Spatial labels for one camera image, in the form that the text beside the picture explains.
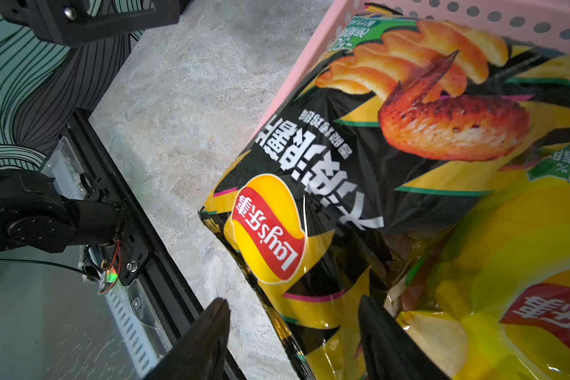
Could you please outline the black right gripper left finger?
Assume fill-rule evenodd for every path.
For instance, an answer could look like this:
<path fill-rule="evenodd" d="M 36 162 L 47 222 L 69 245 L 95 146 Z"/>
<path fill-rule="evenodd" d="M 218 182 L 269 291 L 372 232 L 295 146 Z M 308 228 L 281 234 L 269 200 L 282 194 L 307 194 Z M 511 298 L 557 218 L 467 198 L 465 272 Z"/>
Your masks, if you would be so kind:
<path fill-rule="evenodd" d="M 146 376 L 147 380 L 220 379 L 230 334 L 228 301 L 212 301 L 171 351 Z"/>

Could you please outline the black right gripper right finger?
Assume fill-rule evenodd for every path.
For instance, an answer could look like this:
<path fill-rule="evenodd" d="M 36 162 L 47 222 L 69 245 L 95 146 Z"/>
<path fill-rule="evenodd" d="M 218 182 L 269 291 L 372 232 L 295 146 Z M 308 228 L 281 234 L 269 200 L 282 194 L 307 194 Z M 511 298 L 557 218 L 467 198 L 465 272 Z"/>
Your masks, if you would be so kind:
<path fill-rule="evenodd" d="M 358 317 L 368 378 L 448 379 L 375 299 L 361 298 Z"/>

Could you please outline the black yellow potato chips bag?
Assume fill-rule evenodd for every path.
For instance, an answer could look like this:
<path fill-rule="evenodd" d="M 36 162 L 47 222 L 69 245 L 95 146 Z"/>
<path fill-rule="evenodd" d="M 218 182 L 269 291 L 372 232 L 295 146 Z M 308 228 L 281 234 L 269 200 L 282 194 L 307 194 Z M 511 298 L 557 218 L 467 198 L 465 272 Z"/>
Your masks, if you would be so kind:
<path fill-rule="evenodd" d="M 355 16 L 384 15 L 418 31 L 326 49 L 199 210 L 300 379 L 368 379 L 361 298 L 397 322 L 457 224 L 570 144 L 569 53 Z"/>

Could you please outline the green potato chips bag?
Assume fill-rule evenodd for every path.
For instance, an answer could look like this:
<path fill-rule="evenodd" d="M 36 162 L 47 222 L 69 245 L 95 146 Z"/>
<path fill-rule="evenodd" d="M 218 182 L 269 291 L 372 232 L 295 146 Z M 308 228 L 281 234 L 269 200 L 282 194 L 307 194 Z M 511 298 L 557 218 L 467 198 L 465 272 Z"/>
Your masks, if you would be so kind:
<path fill-rule="evenodd" d="M 407 17 L 361 17 L 355 16 L 348 25 L 340 31 L 334 42 L 327 46 L 328 52 L 352 50 L 354 47 L 368 41 L 381 41 L 384 33 L 410 30 L 417 32 L 416 19 Z"/>

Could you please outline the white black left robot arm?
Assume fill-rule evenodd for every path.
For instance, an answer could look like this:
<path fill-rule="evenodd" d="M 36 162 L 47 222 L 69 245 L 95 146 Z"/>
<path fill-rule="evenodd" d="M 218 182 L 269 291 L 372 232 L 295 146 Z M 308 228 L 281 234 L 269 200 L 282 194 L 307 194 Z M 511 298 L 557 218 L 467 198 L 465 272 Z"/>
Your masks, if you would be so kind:
<path fill-rule="evenodd" d="M 152 8 L 93 16 L 84 1 L 0 1 L 0 14 L 28 26 L 40 39 L 78 47 L 125 33 L 173 25 L 185 3 L 154 1 Z M 32 246 L 61 253 L 70 245 L 111 242 L 126 226 L 117 204 L 68 199 L 38 171 L 0 170 L 0 253 Z"/>

